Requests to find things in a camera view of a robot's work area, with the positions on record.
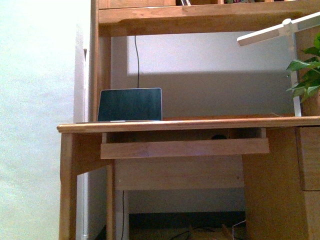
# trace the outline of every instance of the wooden shelf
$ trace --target wooden shelf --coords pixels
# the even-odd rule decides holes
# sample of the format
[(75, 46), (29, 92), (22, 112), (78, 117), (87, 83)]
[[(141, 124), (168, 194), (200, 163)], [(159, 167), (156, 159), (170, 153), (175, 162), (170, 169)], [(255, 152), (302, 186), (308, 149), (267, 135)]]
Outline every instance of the wooden shelf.
[(100, 9), (99, 35), (257, 31), (319, 11), (319, 0)]
[(78, 123), (61, 124), (57, 129), (60, 133), (115, 133), (192, 129), (277, 128), (295, 126), (320, 126), (320, 116)]

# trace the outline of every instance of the laptop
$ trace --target laptop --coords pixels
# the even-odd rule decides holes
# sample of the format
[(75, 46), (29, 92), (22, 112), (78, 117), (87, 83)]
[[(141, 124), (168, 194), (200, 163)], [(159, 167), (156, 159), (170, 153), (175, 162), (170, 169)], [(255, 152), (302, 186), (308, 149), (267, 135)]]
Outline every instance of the laptop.
[(161, 88), (108, 89), (100, 93), (98, 122), (161, 121)]

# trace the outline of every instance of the black cable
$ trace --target black cable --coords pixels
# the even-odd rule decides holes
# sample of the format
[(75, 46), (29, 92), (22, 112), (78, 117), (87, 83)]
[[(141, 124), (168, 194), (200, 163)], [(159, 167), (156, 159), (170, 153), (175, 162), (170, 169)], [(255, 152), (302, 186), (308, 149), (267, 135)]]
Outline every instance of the black cable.
[(169, 240), (176, 239), (177, 237), (179, 237), (179, 236), (181, 236), (181, 235), (183, 235), (183, 234), (189, 233), (189, 232), (190, 232), (189, 230), (188, 230), (188, 231), (185, 231), (185, 232), (183, 232), (183, 233), (180, 233), (180, 234), (178, 234), (178, 235), (175, 235), (174, 237), (170, 238)]
[(134, 45), (136, 51), (136, 59), (138, 61), (138, 81), (137, 81), (137, 88), (139, 88), (139, 76), (140, 76), (140, 61), (139, 61), (139, 54), (138, 54), (138, 47), (137, 47), (137, 36), (134, 36)]
[[(213, 227), (210, 227), (210, 226), (198, 226), (198, 227), (193, 228), (193, 230), (196, 230), (196, 229), (203, 229), (203, 230), (207, 230), (207, 231), (210, 231), (210, 232), (215, 232), (214, 230), (212, 230)], [(181, 236), (181, 235), (184, 235), (184, 234), (186, 234), (186, 233), (189, 233), (188, 236), (187, 236), (187, 238), (186, 238), (186, 240), (187, 240), (187, 239), (190, 237), (190, 230), (185, 231), (185, 232), (183, 232), (183, 233), (180, 233), (180, 234), (178, 234), (178, 235), (175, 235), (175, 236), (173, 236), (172, 238), (170, 238), (169, 240), (176, 239), (177, 237), (179, 237), (179, 236)]]
[(125, 191), (122, 192), (122, 234), (121, 234), (121, 240), (124, 239), (124, 229), (125, 229)]

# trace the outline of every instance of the white wall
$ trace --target white wall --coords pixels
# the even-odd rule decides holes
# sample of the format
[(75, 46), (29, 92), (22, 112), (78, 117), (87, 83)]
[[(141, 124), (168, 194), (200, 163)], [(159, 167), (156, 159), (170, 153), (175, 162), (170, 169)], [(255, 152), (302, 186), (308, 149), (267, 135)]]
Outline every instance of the white wall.
[[(137, 36), (140, 87), (162, 88), (164, 117), (293, 113), (286, 39), (239, 47), (237, 37), (244, 34)], [(112, 39), (111, 62), (112, 88), (136, 88), (133, 36)], [(243, 189), (128, 195), (130, 213), (245, 210)]]
[(74, 114), (73, 0), (0, 0), (0, 238), (56, 240)]

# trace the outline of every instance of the wooden board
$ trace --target wooden board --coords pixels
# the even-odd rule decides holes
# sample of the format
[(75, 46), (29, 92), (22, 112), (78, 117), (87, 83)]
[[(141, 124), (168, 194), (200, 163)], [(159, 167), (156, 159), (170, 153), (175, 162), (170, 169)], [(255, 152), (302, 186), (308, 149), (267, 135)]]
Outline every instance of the wooden board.
[(192, 129), (274, 128), (294, 126), (320, 126), (320, 116), (145, 122), (97, 122), (61, 124), (57, 127), (57, 129), (60, 133), (111, 133)]
[(320, 127), (299, 127), (297, 139), (301, 187), (320, 191)]
[(244, 186), (242, 157), (118, 159), (116, 190), (220, 189)]
[(101, 159), (266, 154), (267, 138), (106, 143)]
[(99, 0), (91, 1), (91, 15), (93, 37), (92, 49), (93, 57), (90, 64), (93, 71), (90, 73), (92, 86), (90, 86), (90, 121), (96, 121), (98, 117), (98, 106), (100, 102), (100, 92), (111, 87), (111, 38), (99, 37)]
[(320, 239), (320, 191), (305, 191), (306, 220), (308, 240)]
[(106, 166), (106, 239), (116, 239), (115, 161)]
[(310, 240), (295, 128), (267, 129), (267, 137), (270, 154), (243, 156), (248, 237)]
[(319, 0), (102, 9), (100, 36), (258, 31), (320, 11)]
[(176, 0), (99, 0), (99, 9), (175, 6)]
[(76, 239), (77, 175), (102, 168), (110, 161), (100, 159), (102, 135), (61, 136), (59, 239)]

